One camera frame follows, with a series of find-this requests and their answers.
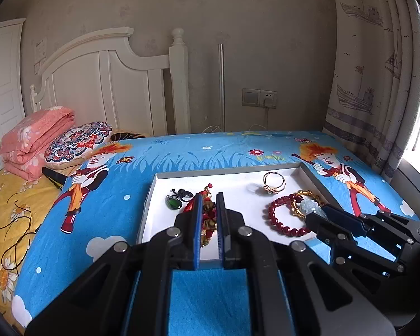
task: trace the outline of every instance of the sailboat print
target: sailboat print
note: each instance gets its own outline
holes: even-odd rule
[[[363,66],[356,66],[355,72],[361,74],[361,81],[359,84],[358,92],[355,95],[343,89],[339,84],[336,84],[336,88],[338,91],[338,99],[339,104],[344,107],[348,107],[351,109],[357,109],[359,111],[364,111],[370,113],[372,111],[372,102],[374,99],[374,89],[367,87],[367,91],[364,92],[363,97],[359,98],[359,92],[361,91],[362,86],[362,76],[364,74],[364,67]]]
[[[389,59],[386,60],[386,62],[384,63],[384,68],[386,68],[388,71],[390,71],[390,73],[392,73],[392,75],[395,78],[397,78],[398,80],[401,78],[401,74],[396,72],[399,69],[399,67],[398,67],[398,62],[397,62],[395,51],[398,52],[399,37],[400,37],[400,29],[397,29],[397,49],[394,50],[394,52],[389,57]]]
[[[376,7],[369,7],[367,14],[364,12],[364,2],[361,0],[362,9],[356,6],[347,5],[345,3],[340,3],[342,9],[349,17],[356,17],[370,24],[382,26],[382,18],[379,15],[379,11]]]

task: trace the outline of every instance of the green gemstone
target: green gemstone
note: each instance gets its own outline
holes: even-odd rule
[[[182,207],[182,202],[174,197],[168,197],[167,203],[171,210],[179,210]]]

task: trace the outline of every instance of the blue bed sheet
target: blue bed sheet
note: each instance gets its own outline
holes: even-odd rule
[[[324,171],[319,168],[318,173],[312,164],[293,154],[311,159],[308,161],[320,164]],[[81,167],[79,174],[83,177],[76,179],[79,185],[81,180],[93,184],[81,189],[78,197],[78,192],[72,189],[72,179],[68,178],[31,244],[12,303],[14,317],[23,326],[104,253],[109,244],[117,239],[135,243],[144,201],[158,172],[302,161],[348,212],[373,214],[381,206],[417,218],[382,177],[322,132],[228,132],[135,139],[120,141],[113,148],[107,144],[100,155],[100,167],[90,168],[90,160]],[[362,194],[352,195],[342,178],[336,179],[336,170],[352,174],[373,196],[373,202]],[[81,209],[75,216],[74,202]],[[373,241],[358,240],[360,246],[393,260],[390,253]],[[308,245],[329,261],[328,246],[317,239],[310,240]],[[170,335],[250,334],[243,279],[243,271],[175,272]]]

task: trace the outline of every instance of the cartoon boy with orange hair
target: cartoon boy with orange hair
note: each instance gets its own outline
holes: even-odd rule
[[[381,211],[391,212],[386,206],[384,206],[378,197],[373,195],[368,188],[365,186],[365,180],[359,173],[354,170],[351,166],[348,166],[338,160],[336,157],[337,149],[331,146],[321,146],[318,143],[307,143],[300,145],[300,156],[293,154],[308,164],[311,164],[317,173],[324,177],[333,176],[339,182],[345,183],[350,192],[350,200],[352,202],[353,212],[356,217],[361,214],[361,208],[359,207],[356,195],[362,194]],[[328,165],[328,169],[323,165],[315,163],[314,160],[319,159],[324,164]]]
[[[66,234],[73,232],[73,224],[75,217],[81,212],[81,204],[90,191],[97,189],[103,180],[107,177],[109,168],[107,162],[117,153],[124,153],[132,148],[129,144],[120,144],[111,142],[96,150],[91,154],[87,166],[84,169],[78,169],[70,175],[72,178],[72,186],[65,193],[61,194],[53,203],[52,208],[64,199],[70,197],[68,211],[65,214],[64,223],[61,231]]]

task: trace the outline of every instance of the plug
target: plug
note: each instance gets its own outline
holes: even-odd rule
[[[266,97],[264,102],[263,102],[263,106],[264,107],[272,107],[273,101],[272,101],[272,97]]]

